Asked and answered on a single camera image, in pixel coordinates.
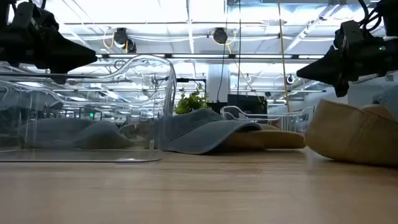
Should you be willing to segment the grey baseball cap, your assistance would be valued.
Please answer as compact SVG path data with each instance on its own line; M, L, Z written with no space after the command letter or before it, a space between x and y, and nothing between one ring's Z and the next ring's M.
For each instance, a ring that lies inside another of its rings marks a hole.
M147 138L163 151L200 155L216 149L234 133L260 129L255 122L224 119L211 109L201 108L154 121Z
M28 149L125 149L134 142L109 121L45 118L17 129Z

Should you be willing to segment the black bent pipe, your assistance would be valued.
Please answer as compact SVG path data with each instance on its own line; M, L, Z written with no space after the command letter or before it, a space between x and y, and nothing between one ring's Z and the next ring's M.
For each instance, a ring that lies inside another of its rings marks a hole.
M204 91L205 93L207 93L207 80L204 78L177 78L177 83L189 83L189 82L194 82L197 84L197 87L195 87L195 89L193 91L195 91L196 89L200 89L201 91Z

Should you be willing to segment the small clear plastic bin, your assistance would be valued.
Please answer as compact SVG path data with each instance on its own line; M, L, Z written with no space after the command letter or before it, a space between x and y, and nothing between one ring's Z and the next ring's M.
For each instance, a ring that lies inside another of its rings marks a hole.
M282 131L304 133L313 118L315 108L308 106L302 110L280 114L247 114L237 106L225 106L220 110L225 119L252 121L273 125Z

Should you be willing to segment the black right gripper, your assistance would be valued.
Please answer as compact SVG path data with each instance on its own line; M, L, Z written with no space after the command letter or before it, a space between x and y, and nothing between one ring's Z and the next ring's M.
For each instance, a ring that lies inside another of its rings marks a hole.
M359 77L372 74L383 77L398 71L398 38L345 39L341 56L342 59L339 50L331 45L322 58L299 69L297 76L332 85L336 96L344 97L348 93L348 81L358 81Z

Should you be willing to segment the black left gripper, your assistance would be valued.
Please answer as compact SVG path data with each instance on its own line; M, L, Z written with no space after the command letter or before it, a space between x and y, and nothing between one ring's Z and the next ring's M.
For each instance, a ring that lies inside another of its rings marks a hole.
M42 27L0 28L0 62L12 66L27 63L52 73L68 73L97 59L94 50L64 38L58 31ZM66 75L50 74L49 77L59 85L67 81Z

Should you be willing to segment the large clear plastic bin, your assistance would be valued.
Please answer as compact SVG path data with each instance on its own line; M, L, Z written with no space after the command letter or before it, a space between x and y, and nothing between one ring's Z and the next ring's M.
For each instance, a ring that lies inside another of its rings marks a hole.
M117 60L109 73L66 74L64 85L51 73L0 73L0 162L159 161L163 150L149 148L28 149L17 129L45 118L109 121L118 129L127 124L153 123L171 116L176 77L173 64L155 55Z

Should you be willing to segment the green plant in white pot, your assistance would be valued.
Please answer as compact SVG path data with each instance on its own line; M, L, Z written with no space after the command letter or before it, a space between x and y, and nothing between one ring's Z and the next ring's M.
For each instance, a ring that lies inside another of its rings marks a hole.
M182 89L181 98L174 106L174 113L187 114L201 108L208 109L208 94L201 93L202 91L202 84L199 84L195 91L192 91L190 93L187 93L185 89Z

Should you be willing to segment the white building column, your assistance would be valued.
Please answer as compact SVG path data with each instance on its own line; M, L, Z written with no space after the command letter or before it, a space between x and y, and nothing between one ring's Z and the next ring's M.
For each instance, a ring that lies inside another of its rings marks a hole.
M210 64L207 73L207 94L209 102L227 102L229 94L229 65Z

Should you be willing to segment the black display panel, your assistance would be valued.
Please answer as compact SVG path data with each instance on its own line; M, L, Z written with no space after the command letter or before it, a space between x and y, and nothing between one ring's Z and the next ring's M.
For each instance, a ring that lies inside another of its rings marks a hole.
M228 106L237 106L248 114L266 114L267 100L263 96L228 95Z

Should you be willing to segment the black cabinet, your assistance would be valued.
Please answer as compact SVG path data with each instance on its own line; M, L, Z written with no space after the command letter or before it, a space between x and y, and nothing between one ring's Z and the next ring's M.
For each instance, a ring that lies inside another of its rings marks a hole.
M207 106L209 109L212 109L214 112L221 114L221 109L224 106L227 106L227 102L208 102Z

